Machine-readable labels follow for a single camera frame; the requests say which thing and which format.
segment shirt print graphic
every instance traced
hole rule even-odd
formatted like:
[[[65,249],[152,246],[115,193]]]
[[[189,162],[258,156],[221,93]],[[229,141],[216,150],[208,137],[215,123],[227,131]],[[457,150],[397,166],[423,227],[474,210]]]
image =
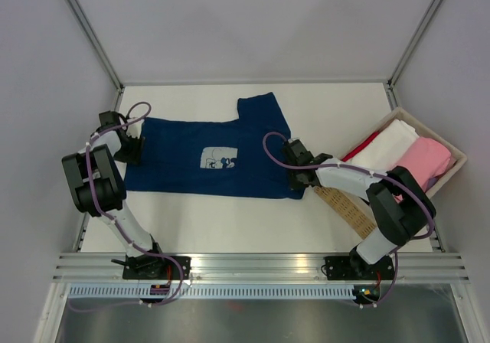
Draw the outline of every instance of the shirt print graphic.
[[[233,168],[237,163],[237,148],[226,146],[208,146],[201,154],[201,168],[225,169]]]

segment shirt sleeve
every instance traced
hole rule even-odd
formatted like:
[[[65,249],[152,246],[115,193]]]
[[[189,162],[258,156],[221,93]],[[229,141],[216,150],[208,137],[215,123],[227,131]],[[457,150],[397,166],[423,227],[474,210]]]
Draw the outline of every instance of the shirt sleeve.
[[[273,93],[240,98],[237,104],[240,124],[279,131],[288,138],[291,131]]]

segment red cloth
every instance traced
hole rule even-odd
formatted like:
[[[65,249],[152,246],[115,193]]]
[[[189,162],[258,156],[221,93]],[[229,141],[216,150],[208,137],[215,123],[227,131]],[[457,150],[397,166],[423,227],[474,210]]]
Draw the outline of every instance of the red cloth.
[[[372,142],[374,140],[374,138],[376,136],[378,136],[380,134],[379,131],[375,131],[373,132],[372,134],[369,135],[369,137],[364,140],[356,149],[354,149],[352,152],[350,152],[349,154],[347,154],[344,158],[342,158],[342,161],[343,162],[346,162],[348,161],[349,159],[351,159],[352,157],[354,157],[356,154],[358,154],[362,149],[364,149],[365,147],[367,147],[369,145],[370,142]]]

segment white wall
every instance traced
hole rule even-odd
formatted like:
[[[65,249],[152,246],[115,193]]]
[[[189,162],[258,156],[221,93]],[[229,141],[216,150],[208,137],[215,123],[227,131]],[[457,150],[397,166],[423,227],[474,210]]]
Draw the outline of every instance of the white wall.
[[[80,0],[123,83],[390,76],[431,0]]]
[[[115,89],[64,0],[0,0],[0,341],[31,341],[80,215],[61,157]]]
[[[402,106],[467,153],[435,198],[490,321],[490,0],[446,0],[398,86]]]

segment gray wall panel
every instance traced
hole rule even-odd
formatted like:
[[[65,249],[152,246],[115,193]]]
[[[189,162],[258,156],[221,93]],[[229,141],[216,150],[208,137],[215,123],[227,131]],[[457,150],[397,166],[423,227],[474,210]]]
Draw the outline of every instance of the gray wall panel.
[[[148,309],[73,301],[62,332],[70,343],[464,343],[448,287],[398,286],[378,309],[347,301],[181,300]]]
[[[469,160],[436,198],[438,225],[464,256],[490,320],[490,0],[446,0],[398,90],[402,106]]]
[[[430,0],[80,0],[124,83],[387,79]]]
[[[31,341],[80,215],[61,157],[115,91],[64,0],[0,0],[0,341]]]

